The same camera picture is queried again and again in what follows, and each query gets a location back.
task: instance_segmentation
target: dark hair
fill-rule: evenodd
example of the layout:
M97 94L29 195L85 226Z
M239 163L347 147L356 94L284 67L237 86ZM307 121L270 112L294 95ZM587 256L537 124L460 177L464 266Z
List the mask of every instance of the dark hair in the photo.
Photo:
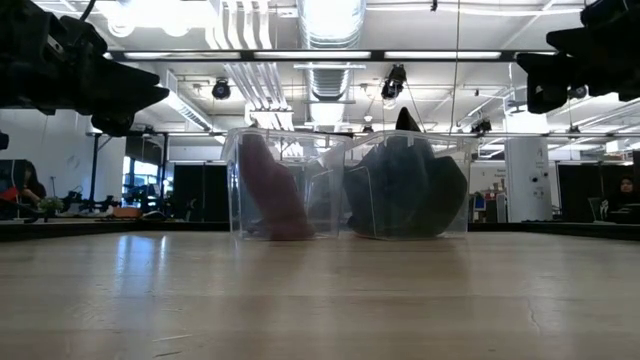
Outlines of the dark hair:
M633 179L633 175L623 175L623 176L620 178L620 181L618 182L618 185L622 185L622 182L623 182L623 181L625 181L625 180L629 180L629 181L631 181L631 183L632 183L632 184L634 183L634 181L633 181L633 180L634 180L634 179Z
M36 195L41 199L46 197L47 190L45 190L44 186L40 184L40 182L38 181L38 172L36 171L36 167L33 165L31 161L27 160L25 169L31 172L31 176L29 177L29 180L27 180L27 183L25 184L27 188L31 190L31 192L33 192L34 195Z

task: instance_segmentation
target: orange object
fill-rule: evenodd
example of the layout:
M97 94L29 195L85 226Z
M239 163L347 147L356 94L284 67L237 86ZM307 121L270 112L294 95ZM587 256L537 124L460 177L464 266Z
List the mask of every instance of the orange object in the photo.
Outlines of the orange object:
M17 202L17 198L18 198L18 189L14 186L12 188L10 188L9 190L3 192L0 194L0 199L3 200L7 200L7 201L12 201L12 202Z
M140 216L142 216L142 211L140 211L140 209L138 208L114 208L113 216L139 218Z

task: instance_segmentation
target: desk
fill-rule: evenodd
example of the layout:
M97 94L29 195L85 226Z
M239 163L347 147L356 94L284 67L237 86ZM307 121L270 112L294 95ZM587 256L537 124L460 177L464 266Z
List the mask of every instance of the desk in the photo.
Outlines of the desk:
M640 246L527 233L0 244L0 358L631 359Z

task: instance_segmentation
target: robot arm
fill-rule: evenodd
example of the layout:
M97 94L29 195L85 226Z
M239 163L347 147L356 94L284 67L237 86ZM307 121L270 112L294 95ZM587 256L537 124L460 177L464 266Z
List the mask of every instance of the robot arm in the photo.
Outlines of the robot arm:
M568 98L617 92L620 101L640 96L638 0L599 0L580 14L581 28L552 31L547 43L555 55L518 54L528 73L527 105L546 113Z
M94 126L122 136L134 114L169 95L160 78L104 57L107 44L79 19L28 0L0 5L0 108L58 109L93 115Z

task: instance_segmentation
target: fluorescent light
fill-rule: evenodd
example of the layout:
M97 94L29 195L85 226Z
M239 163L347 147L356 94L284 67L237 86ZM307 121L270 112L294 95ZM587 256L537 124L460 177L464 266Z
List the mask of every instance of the fluorescent light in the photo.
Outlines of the fluorescent light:
M385 59L497 59L502 54L499 51L386 51Z
M238 60L240 53L236 51L190 51L190 52L163 52L163 51L127 51L124 53L131 60Z
M198 136L209 136L209 133L193 133L193 132L175 132L175 133L169 133L169 136L175 136L175 137L198 137Z
M368 59L370 51L258 51L256 59Z
M359 64L295 64L293 68L296 70L364 70L366 65Z
M385 5L385 4L370 4L367 6L367 11L388 11L388 12L415 12L415 11L429 11L431 10L431 3L427 4L398 4L398 5ZM477 16L498 16L498 17L528 17L528 16L549 16L549 15L566 15L575 14L582 11L582 8L573 9L558 9L549 10L482 10L482 9L460 9L453 5L440 5L438 11L453 12L464 15L477 15Z

